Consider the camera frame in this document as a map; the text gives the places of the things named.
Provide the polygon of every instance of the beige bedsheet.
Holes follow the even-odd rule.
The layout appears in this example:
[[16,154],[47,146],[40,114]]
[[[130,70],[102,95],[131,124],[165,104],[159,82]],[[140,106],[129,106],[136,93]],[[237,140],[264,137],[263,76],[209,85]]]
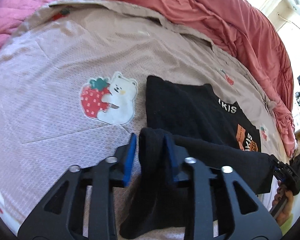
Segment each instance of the beige bedsheet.
[[[55,6],[45,5],[30,16],[0,52],[0,190],[6,210],[20,223],[70,165],[95,165],[146,126],[150,74],[176,83],[210,83],[219,98],[237,101],[253,125],[265,128],[262,152],[288,161],[274,103],[237,59],[202,33],[124,2],[59,0],[50,5]],[[72,6],[70,14],[50,20],[66,6]],[[133,119],[113,126],[88,118],[80,102],[82,86],[117,71],[138,82]],[[136,157],[134,178],[139,172]],[[118,225],[130,189],[115,190]],[[170,228],[140,238],[180,238],[182,233]]]

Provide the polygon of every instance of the metal screw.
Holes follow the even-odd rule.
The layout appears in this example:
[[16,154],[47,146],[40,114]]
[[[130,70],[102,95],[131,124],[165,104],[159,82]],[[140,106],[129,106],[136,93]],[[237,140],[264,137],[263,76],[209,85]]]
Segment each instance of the metal screw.
[[187,158],[185,158],[185,162],[189,163],[189,164],[193,164],[193,163],[196,163],[197,160],[193,157],[187,157]]
[[116,163],[117,161],[118,161],[118,159],[114,156],[110,156],[110,157],[106,158],[107,163]]
[[72,166],[70,166],[69,171],[70,172],[78,172],[78,171],[80,171],[80,166],[72,165]]
[[223,166],[221,170],[223,173],[231,173],[233,171],[233,169],[230,166]]

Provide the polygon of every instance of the red comforter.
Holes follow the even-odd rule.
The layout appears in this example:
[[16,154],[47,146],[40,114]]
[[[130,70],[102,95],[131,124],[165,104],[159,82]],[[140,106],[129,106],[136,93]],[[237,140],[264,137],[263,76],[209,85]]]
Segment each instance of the red comforter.
[[160,12],[207,35],[251,72],[274,108],[288,156],[295,147],[293,76],[287,51],[270,21],[245,0],[120,0]]

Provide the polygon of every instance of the person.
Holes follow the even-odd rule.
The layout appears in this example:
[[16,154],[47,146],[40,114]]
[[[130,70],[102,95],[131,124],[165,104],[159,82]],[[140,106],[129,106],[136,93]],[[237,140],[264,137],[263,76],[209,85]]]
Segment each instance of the person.
[[287,190],[287,188],[282,185],[282,182],[278,180],[278,189],[277,194],[274,195],[274,200],[272,201],[272,206],[275,206],[281,200],[283,194],[288,198],[287,204],[284,206],[282,212],[276,218],[278,225],[281,227],[282,233],[285,234],[292,226],[292,217],[291,214],[292,206],[293,206],[293,194],[291,190]]

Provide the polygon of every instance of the bear and strawberry patch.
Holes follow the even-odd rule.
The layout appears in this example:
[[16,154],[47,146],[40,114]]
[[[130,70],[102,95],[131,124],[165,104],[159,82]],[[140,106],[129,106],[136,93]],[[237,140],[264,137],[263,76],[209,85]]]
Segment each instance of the bear and strawberry patch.
[[91,78],[81,89],[82,109],[87,117],[111,125],[125,124],[134,116],[137,93],[137,81],[120,72],[115,72],[111,80]]

